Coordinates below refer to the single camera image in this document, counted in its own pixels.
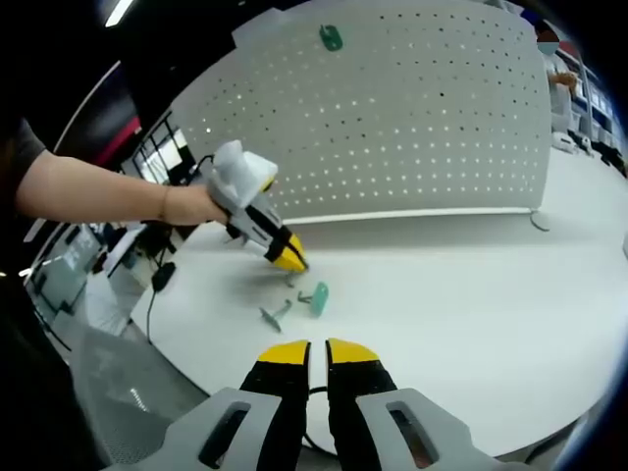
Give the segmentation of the person's left hand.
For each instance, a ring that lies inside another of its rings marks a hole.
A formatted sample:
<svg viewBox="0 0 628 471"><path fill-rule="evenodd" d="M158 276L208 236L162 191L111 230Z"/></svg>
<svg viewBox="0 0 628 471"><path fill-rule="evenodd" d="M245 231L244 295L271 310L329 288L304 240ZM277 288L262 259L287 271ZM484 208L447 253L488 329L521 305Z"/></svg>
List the person's left hand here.
<svg viewBox="0 0 628 471"><path fill-rule="evenodd" d="M208 222L225 226L228 216L211 198L205 186L170 186L166 191L161 220L172 226L197 226Z"/></svg>

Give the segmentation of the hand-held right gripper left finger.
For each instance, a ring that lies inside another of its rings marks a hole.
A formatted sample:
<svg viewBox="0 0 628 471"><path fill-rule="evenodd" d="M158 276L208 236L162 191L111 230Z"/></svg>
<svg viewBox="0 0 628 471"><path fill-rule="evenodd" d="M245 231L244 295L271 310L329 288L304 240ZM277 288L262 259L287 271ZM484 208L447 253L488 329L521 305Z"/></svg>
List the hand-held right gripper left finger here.
<svg viewBox="0 0 628 471"><path fill-rule="evenodd" d="M276 344L237 389L213 393L170 425L159 449L112 470L294 470L306 431L311 342Z"/></svg>

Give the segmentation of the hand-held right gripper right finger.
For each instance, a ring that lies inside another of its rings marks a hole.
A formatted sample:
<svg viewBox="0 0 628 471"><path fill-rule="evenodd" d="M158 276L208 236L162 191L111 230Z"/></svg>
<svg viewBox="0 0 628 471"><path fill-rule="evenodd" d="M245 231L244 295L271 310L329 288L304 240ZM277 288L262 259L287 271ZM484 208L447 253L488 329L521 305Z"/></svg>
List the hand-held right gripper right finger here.
<svg viewBox="0 0 628 471"><path fill-rule="evenodd" d="M518 470L477 449L469 427L400 389L371 349L328 339L329 427L343 470Z"/></svg>

